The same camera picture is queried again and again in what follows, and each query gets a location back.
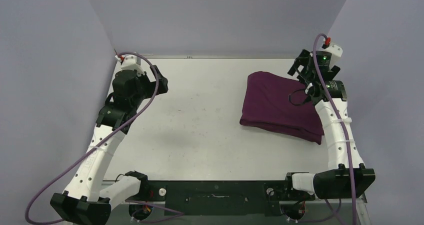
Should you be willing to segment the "purple cloth wrap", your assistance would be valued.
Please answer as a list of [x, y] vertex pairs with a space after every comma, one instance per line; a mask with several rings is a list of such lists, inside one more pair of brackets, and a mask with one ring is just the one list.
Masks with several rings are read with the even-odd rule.
[[319, 115], [311, 102], [301, 103], [305, 85], [297, 80], [266, 71], [253, 72], [241, 109], [240, 125], [289, 135], [321, 144], [324, 131]]

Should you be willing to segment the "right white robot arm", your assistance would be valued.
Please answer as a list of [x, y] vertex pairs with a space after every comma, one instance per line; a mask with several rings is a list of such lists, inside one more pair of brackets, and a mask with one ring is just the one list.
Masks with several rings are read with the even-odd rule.
[[325, 42], [316, 52], [316, 59], [311, 51], [302, 50], [288, 71], [290, 76], [298, 74], [303, 85], [300, 91], [306, 99], [301, 105], [311, 103], [319, 116], [328, 154], [326, 171], [287, 174], [290, 180], [283, 184], [282, 192], [289, 199], [297, 198], [302, 191], [319, 199], [358, 199], [376, 179], [374, 169], [365, 166], [358, 152], [345, 86], [335, 80], [341, 70], [335, 63], [342, 53], [339, 45]]

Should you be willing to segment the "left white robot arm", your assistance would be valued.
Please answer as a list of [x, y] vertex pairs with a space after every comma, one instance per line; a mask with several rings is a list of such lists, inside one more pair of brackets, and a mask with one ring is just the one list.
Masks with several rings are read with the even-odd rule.
[[67, 225], [104, 225], [112, 210], [130, 196], [143, 200], [149, 186], [131, 172], [111, 188], [102, 183], [112, 158], [132, 123], [159, 94], [168, 92], [168, 80], [158, 67], [135, 52], [117, 56], [120, 70], [111, 93], [98, 113], [92, 144], [77, 160], [78, 169], [63, 192], [54, 193], [50, 205]]

